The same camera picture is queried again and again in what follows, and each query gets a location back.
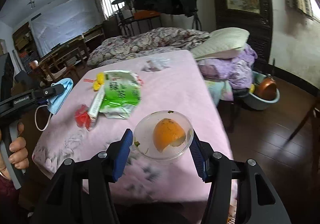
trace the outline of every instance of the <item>silver bolt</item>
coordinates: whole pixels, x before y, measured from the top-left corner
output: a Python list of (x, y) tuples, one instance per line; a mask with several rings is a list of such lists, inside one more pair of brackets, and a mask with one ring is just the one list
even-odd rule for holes
[(98, 157), (99, 158), (106, 158), (107, 157), (107, 153), (106, 152), (100, 152), (99, 154), (98, 154)]
[(222, 157), (222, 154), (219, 153), (219, 152), (214, 152), (212, 155), (213, 155), (214, 158), (217, 158), (217, 159)]
[(68, 158), (63, 162), (66, 166), (69, 166), (70, 164), (72, 164), (72, 159)]
[(248, 160), (248, 164), (250, 164), (251, 166), (255, 166), (256, 165), (256, 161), (255, 160), (253, 160), (253, 159), (249, 159)]

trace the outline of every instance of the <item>crumpled clear plastic bag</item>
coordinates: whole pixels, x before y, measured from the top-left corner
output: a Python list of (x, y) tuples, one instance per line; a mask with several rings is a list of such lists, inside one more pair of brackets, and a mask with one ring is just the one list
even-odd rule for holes
[(169, 61), (170, 59), (165, 59), (161, 57), (151, 58), (146, 61), (146, 64), (144, 65), (142, 70), (147, 72), (161, 71), (170, 67), (168, 65)]

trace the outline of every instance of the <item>green plastic bag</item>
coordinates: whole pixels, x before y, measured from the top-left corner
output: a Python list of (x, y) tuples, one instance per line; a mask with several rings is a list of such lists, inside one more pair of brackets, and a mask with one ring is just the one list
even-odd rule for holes
[(108, 119), (127, 119), (140, 102), (140, 81), (130, 71), (105, 71), (105, 96), (99, 112)]

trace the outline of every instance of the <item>blue face mask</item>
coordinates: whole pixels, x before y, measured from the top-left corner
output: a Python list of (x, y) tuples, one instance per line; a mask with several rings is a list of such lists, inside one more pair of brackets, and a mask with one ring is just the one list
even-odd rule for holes
[[(67, 96), (69, 95), (69, 93), (71, 92), (72, 90), (72, 87), (73, 87), (73, 81), (72, 79), (70, 78), (64, 78), (60, 81), (58, 81), (57, 83), (53, 83), (51, 86), (53, 85), (56, 85), (56, 84), (62, 84), (63, 87), (64, 87), (64, 91), (63, 93), (55, 96), (55, 97), (52, 97), (50, 99), (48, 99), (48, 104), (47, 105), (41, 105), (39, 106), (37, 109), (36, 109), (36, 112), (35, 112), (35, 124), (36, 124), (36, 128), (39, 130), (39, 131), (44, 131), (47, 126), (49, 125), (49, 121), (50, 121), (50, 118), (51, 118), (51, 115), (52, 114), (57, 114), (58, 111), (60, 110), (63, 102), (65, 101), (65, 99), (67, 98)], [(37, 114), (37, 111), (39, 108), (41, 107), (44, 107), (44, 106), (47, 106), (48, 107), (48, 111), (50, 111), (50, 116), (49, 116), (49, 119), (48, 119), (48, 122), (47, 124), (45, 125), (44, 129), (39, 129), (38, 125), (37, 125), (37, 122), (36, 122), (36, 114)]]

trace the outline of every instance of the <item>clear plastic bowl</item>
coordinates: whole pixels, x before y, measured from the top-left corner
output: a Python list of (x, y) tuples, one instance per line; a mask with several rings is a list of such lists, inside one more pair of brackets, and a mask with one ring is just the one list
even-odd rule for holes
[[(186, 139), (178, 147), (167, 146), (162, 152), (159, 152), (153, 143), (153, 131), (156, 124), (163, 119), (173, 119), (185, 131)], [(133, 133), (133, 142), (139, 142), (140, 145), (133, 149), (138, 150), (142, 156), (161, 164), (170, 164), (177, 160), (190, 146), (193, 139), (193, 127), (190, 120), (176, 111), (157, 111), (144, 117), (136, 126)]]

